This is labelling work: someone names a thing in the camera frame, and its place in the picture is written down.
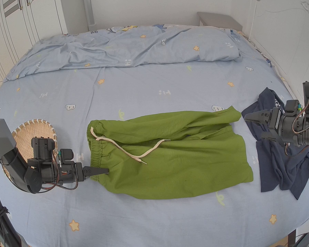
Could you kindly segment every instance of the headboard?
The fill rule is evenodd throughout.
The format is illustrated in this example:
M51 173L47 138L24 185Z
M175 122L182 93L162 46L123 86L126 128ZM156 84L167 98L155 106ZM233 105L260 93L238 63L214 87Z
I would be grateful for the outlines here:
M302 82L309 81L309 0L251 0L243 32L303 103Z

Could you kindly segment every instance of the navy blue shirt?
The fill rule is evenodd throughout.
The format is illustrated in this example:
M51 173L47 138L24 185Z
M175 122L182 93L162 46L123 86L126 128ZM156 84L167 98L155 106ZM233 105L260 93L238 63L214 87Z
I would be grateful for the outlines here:
M243 110L242 116L264 109L279 107L284 112L285 105L277 94L268 88L260 93L258 101ZM309 147L297 156L289 157L285 154L285 148L277 142L261 138L263 131L268 132L268 125L256 125L246 121L252 135L256 138L258 152L261 192L271 191L279 185L281 190L290 190L296 199L299 199L309 179ZM294 155L305 146L296 147L290 144L287 153Z

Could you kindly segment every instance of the drawstring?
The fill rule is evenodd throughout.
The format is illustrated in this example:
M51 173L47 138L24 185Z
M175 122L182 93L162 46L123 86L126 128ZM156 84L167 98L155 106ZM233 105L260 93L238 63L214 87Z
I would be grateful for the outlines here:
M164 141L170 141L170 139L161 139L160 141L158 141L156 143L156 145L154 147L152 147L151 149L149 149L148 151L146 151L144 154L141 155L133 155L128 153L126 150L124 150L121 146L119 146L115 141L113 141L110 138L106 138L104 136L98 137L95 133L94 133L94 128L91 127L91 134L96 138L97 141L99 140L104 140L104 141L109 141L111 143L113 143L116 147L118 147L121 151L123 151L126 155L129 155L132 159L135 159L138 162L142 162L144 164L147 164L146 162L143 162L140 158L146 156L147 154L149 154L150 152L152 152L153 150L155 150L162 142Z

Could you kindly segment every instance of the white wardrobe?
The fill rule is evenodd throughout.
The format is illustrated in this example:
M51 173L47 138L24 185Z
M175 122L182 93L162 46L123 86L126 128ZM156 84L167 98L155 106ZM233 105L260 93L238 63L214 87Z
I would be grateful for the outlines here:
M0 0L0 85L39 39L87 31L83 0Z

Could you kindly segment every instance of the wicker basket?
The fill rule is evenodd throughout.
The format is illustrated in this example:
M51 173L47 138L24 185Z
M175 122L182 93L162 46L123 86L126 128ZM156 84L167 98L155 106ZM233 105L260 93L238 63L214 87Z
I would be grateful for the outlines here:
M27 121L18 126L12 132L12 136L16 141L16 147L18 148L18 151L26 162L29 158L33 158L33 148L31 146L31 139L33 137L48 137L53 139L55 142L55 149L53 152L54 156L57 156L57 135L53 126L45 120L33 119ZM5 167L3 168L7 177L10 179L9 172Z

